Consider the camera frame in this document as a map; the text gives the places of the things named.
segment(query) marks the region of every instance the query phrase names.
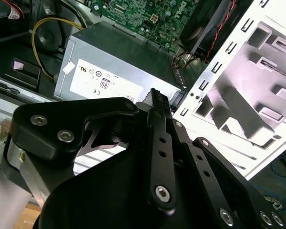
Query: yellow cable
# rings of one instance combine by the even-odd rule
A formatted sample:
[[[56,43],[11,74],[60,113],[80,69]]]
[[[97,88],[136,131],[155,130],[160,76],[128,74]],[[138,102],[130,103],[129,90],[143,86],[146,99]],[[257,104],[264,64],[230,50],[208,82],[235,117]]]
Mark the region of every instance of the yellow cable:
[[[38,56],[38,53],[37,53],[37,49],[36,49],[36,45],[35,45],[35,33],[37,31],[37,29],[42,25],[44,24],[45,22],[47,21],[51,21],[51,20],[58,20],[58,21],[62,21],[64,23],[67,23],[69,25],[72,25],[74,26],[75,28],[77,28],[78,30],[83,30],[84,28],[72,21],[69,21],[69,20],[66,20],[66,19],[63,19],[63,18],[55,18],[55,17],[49,17],[49,18],[44,18],[44,19],[41,19],[39,20],[34,28],[33,28],[33,32],[32,32],[32,38],[31,38],[31,42],[32,42],[32,48],[33,48],[33,52],[34,52],[34,55],[35,55],[35,58],[37,60],[37,63],[38,65],[41,67],[43,73],[48,76],[50,79],[53,79],[53,77],[51,77],[49,74],[47,74],[47,72],[45,71],[45,69],[42,67],[42,64],[41,64],[41,61],[40,61],[40,58]]]

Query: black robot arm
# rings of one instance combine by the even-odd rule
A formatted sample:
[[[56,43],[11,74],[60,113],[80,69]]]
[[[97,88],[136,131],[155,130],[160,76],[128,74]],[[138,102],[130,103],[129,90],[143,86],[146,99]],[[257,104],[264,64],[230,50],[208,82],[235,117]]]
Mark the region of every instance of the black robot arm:
[[[42,207],[35,227],[282,229],[280,214],[205,138],[192,141],[166,96],[30,104],[1,163]],[[77,156],[127,149],[74,176]]]

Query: white paper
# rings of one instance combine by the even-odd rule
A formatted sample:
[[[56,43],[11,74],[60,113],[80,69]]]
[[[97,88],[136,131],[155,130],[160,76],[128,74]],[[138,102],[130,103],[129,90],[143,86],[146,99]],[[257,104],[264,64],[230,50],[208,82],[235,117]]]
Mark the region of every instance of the white paper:
[[[63,71],[66,73],[66,74],[69,74],[72,69],[75,67],[75,64],[73,64],[71,61],[63,68]]]
[[[10,6],[10,14],[8,16],[8,19],[17,20],[19,18],[20,18],[19,12],[16,10],[15,7]]]
[[[23,67],[24,67],[23,63],[20,63],[17,61],[14,62],[14,66],[13,66],[14,70],[23,70]]]
[[[79,59],[70,91],[88,99],[125,97],[136,103],[143,88]]]

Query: motherboard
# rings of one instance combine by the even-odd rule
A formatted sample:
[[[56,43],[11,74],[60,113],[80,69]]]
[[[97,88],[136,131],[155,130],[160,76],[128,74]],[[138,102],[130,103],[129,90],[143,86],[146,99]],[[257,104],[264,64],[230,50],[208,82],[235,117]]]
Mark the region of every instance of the motherboard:
[[[160,45],[179,49],[179,36],[199,0],[77,0],[92,12]]]

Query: dell logo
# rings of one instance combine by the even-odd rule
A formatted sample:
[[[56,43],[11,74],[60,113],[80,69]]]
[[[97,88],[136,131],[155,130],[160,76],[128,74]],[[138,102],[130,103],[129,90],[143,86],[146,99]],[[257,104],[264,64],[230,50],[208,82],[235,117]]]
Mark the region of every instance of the dell logo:
[[[177,13],[175,14],[175,18],[180,18],[180,15],[182,14],[184,8],[186,7],[186,2],[185,1],[182,1],[181,2],[181,6],[179,7]]]

